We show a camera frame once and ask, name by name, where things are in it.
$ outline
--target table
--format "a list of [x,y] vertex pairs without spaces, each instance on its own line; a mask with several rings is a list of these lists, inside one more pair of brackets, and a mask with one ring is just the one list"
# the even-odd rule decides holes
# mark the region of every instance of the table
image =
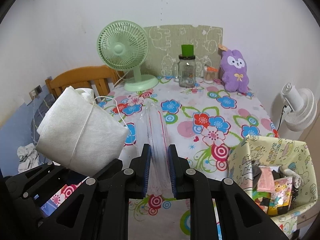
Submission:
[[[159,84],[149,90],[128,92],[120,84],[109,94],[117,101],[120,115],[132,134],[119,157],[124,168],[137,157],[134,122],[148,102],[161,105],[169,143],[176,145],[178,155],[186,158],[191,168],[212,179],[228,176],[228,155],[247,134],[278,137],[251,90],[247,94],[226,92],[220,79],[206,84],[197,78],[195,87],[190,89],[179,87],[172,76],[158,80]],[[99,105],[122,123],[114,100],[106,99]],[[60,205],[77,186],[65,186],[51,198],[52,202]],[[129,239],[189,239],[189,208],[188,200],[163,196],[130,200]]]

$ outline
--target wall socket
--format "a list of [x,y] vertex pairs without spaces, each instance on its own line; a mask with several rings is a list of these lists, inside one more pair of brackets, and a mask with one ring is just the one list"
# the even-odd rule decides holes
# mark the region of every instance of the wall socket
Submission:
[[35,99],[42,92],[41,86],[37,86],[35,89],[29,92],[31,100]]

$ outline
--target white paper towel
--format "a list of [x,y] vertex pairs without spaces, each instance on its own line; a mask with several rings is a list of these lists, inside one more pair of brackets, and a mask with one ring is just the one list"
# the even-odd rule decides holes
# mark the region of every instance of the white paper towel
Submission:
[[87,176],[118,158],[129,130],[93,102],[92,89],[67,87],[37,129],[36,150]]

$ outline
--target black metal bracket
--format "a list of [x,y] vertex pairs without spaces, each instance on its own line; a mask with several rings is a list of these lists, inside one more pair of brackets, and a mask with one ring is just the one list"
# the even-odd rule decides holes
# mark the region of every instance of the black metal bracket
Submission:
[[[168,149],[172,192],[190,199],[191,240],[218,240],[215,199],[222,238],[287,240],[287,236],[230,178],[208,179]],[[68,181],[69,170],[52,163],[9,178],[0,176],[1,239],[127,240],[129,198],[143,199],[148,186],[151,148],[128,169],[115,159],[87,178],[49,217],[39,207]]]

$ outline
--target screw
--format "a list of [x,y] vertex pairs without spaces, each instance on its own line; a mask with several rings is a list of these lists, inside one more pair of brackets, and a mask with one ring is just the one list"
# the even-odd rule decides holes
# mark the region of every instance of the screw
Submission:
[[194,169],[187,169],[186,170],[186,174],[188,175],[195,175],[196,174],[196,171]]
[[227,185],[232,185],[232,184],[233,184],[233,180],[230,179],[230,178],[225,178],[225,179],[223,179],[223,182],[224,182],[225,184],[227,184]]
[[94,178],[88,178],[85,182],[87,185],[93,185],[96,182],[96,180]]
[[125,175],[131,175],[131,174],[133,173],[133,169],[125,169],[125,170],[123,171],[123,173],[124,173]]

